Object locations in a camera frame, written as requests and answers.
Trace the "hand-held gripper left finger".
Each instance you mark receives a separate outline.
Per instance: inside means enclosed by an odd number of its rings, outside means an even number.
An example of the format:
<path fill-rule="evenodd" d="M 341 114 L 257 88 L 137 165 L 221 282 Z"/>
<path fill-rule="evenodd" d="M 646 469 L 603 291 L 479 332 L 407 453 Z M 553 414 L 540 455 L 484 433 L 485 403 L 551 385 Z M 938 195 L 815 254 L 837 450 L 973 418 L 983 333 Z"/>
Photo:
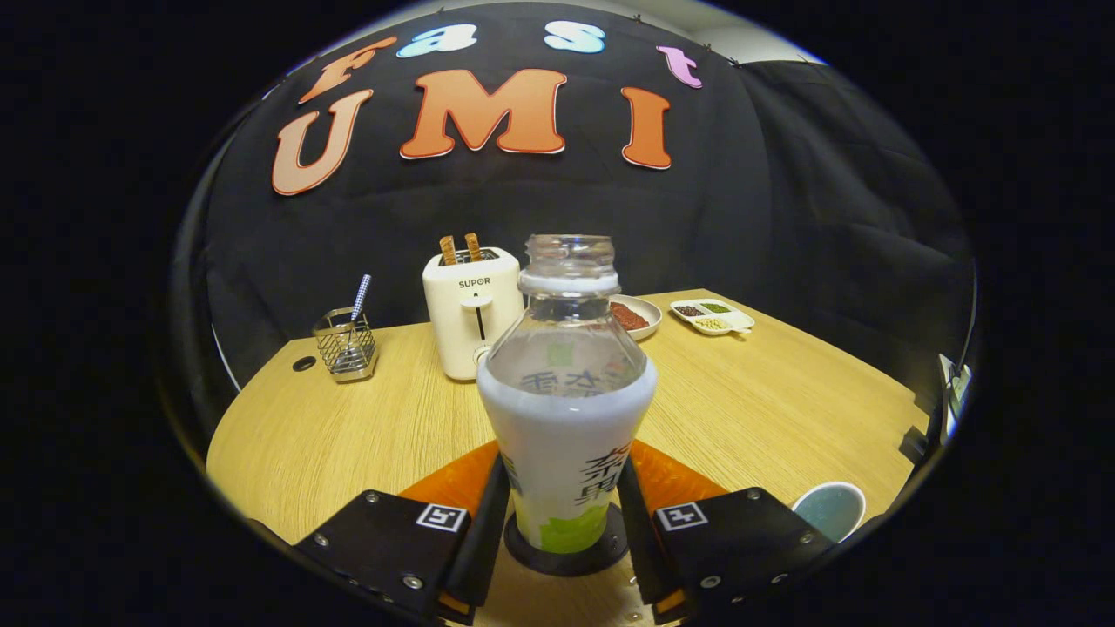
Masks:
<path fill-rule="evenodd" d="M 471 624 L 489 596 L 507 502 L 510 478 L 489 442 L 398 495 L 366 489 L 295 550 L 413 623 Z"/>

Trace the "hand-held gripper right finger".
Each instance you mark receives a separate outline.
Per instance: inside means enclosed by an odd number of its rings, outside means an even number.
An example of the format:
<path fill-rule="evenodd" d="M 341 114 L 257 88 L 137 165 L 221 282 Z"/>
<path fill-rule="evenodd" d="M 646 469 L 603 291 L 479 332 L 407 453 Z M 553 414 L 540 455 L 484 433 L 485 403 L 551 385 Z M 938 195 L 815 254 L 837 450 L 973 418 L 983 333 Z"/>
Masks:
<path fill-rule="evenodd" d="M 642 441 L 631 445 L 618 496 L 656 624 L 740 623 L 835 547 L 765 489 L 729 491 Z"/>

